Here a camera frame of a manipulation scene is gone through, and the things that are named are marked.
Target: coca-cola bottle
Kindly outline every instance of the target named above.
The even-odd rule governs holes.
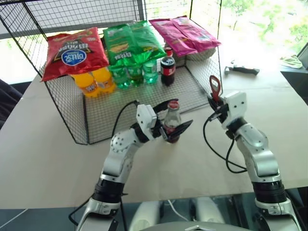
[[[172,133],[175,130],[175,128],[181,124],[179,108],[180,105],[178,101],[170,101],[168,104],[168,113],[164,120],[164,128],[167,134]],[[177,136],[167,140],[167,142],[175,143],[179,140],[179,138],[180,136]]]
[[[174,82],[175,73],[175,60],[172,57],[172,49],[170,47],[165,48],[167,56],[160,62],[161,66],[161,80],[166,86],[170,86]]]

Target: black cable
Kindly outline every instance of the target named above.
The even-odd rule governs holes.
[[[235,173],[235,174],[246,172],[247,169],[241,170],[241,171],[233,171],[233,170],[230,168],[230,166],[229,166],[229,156],[230,156],[231,150],[232,150],[232,148],[233,148],[233,145],[234,145],[234,139],[232,139],[232,143],[231,143],[231,145],[230,145],[230,147],[229,147],[229,149],[228,149],[227,155],[226,155],[226,166],[227,166],[227,169],[228,169],[230,172]]]
[[[119,112],[119,114],[117,114],[117,117],[116,117],[116,120],[115,120],[115,124],[114,124],[114,128],[112,129],[111,136],[114,136],[114,134],[115,134],[116,126],[117,126],[117,123],[118,123],[118,121],[119,121],[119,118],[120,118],[122,112],[124,111],[124,109],[125,109],[126,107],[128,107],[128,106],[131,105],[131,104],[135,104],[135,105],[137,106],[137,105],[139,104],[139,102],[138,102],[137,100],[131,101],[131,102],[127,103],[127,104],[121,109],[121,111]]]
[[[210,148],[218,157],[220,157],[220,158],[223,159],[224,161],[227,161],[229,164],[232,164],[232,165],[234,165],[234,166],[237,166],[237,167],[239,167],[239,168],[244,169],[243,172],[246,172],[247,169],[246,169],[245,167],[240,166],[240,165],[238,165],[238,164],[236,164],[236,163],[234,163],[234,162],[232,162],[232,161],[230,161],[230,160],[227,160],[225,157],[223,157],[223,156],[220,155],[218,152],[216,152],[216,151],[212,148],[212,146],[209,144],[209,142],[207,141],[207,138],[206,138],[206,135],[205,135],[205,128],[206,128],[206,125],[208,124],[208,122],[209,122],[216,114],[217,114],[217,113],[214,112],[212,115],[210,115],[210,117],[207,118],[207,120],[206,120],[205,123],[203,124],[203,137],[204,137],[204,140],[205,140],[206,144],[209,146],[209,148]]]
[[[123,219],[124,231],[127,231],[128,229],[127,229],[127,223],[126,223],[122,198],[120,198],[120,206],[121,206],[121,214],[122,214],[122,219]]]
[[[306,228],[306,226],[305,226],[305,223],[304,223],[302,217],[300,216],[300,214],[299,214],[299,212],[298,212],[298,210],[297,210],[297,207],[296,207],[295,204],[293,203],[293,200],[291,199],[289,193],[288,193],[287,191],[285,191],[285,194],[287,195],[287,197],[288,197],[288,198],[290,199],[290,201],[291,201],[291,204],[292,204],[293,209],[294,209],[294,211],[295,211],[295,215],[296,215],[296,217],[297,217],[297,219],[298,219],[298,221],[299,221],[299,223],[300,223],[300,225],[301,225],[302,230],[303,230],[303,231],[307,231],[307,228]]]
[[[78,210],[80,210],[88,201],[89,199],[93,196],[93,194],[84,202],[82,203],[79,207],[77,207],[73,212],[71,212],[69,215],[68,215],[68,219],[76,226],[78,226],[78,222],[75,221],[73,218],[72,218],[72,215],[74,213],[76,213]]]

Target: red bottle cap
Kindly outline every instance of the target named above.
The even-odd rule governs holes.
[[[173,55],[172,48],[170,48],[170,47],[165,48],[165,52],[167,53],[167,56],[172,56]]]
[[[168,107],[171,109],[178,109],[180,107],[180,104],[178,101],[172,100],[168,103]]]

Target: wire mesh fence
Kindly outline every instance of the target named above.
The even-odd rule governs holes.
[[[82,30],[157,18],[190,15],[191,19],[209,31],[218,34],[220,1],[218,0],[3,0],[0,2],[0,20],[15,40],[37,73],[42,76],[47,57],[47,36],[50,33]],[[159,42],[164,39],[157,33]],[[112,125],[120,110],[114,100],[138,97],[141,103],[155,105],[169,98],[185,95],[181,111],[204,105],[210,92],[209,76],[220,77],[218,50],[210,58],[194,55],[181,58],[177,66],[178,83],[168,91],[159,82],[155,86],[142,86],[119,90],[112,95],[87,99],[71,77],[61,77],[45,85],[74,141],[94,143],[111,135]],[[127,117],[134,119],[134,109]],[[130,119],[122,119],[119,129],[127,128]]]

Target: yellow bottle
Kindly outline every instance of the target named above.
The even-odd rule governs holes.
[[[116,85],[112,81],[111,72],[108,70],[107,67],[103,67],[98,70],[92,71],[92,75],[94,76],[97,82],[100,92],[111,93],[115,90]]]
[[[82,90],[85,96],[97,97],[100,93],[97,83],[91,73],[71,76],[74,78],[76,85]]]

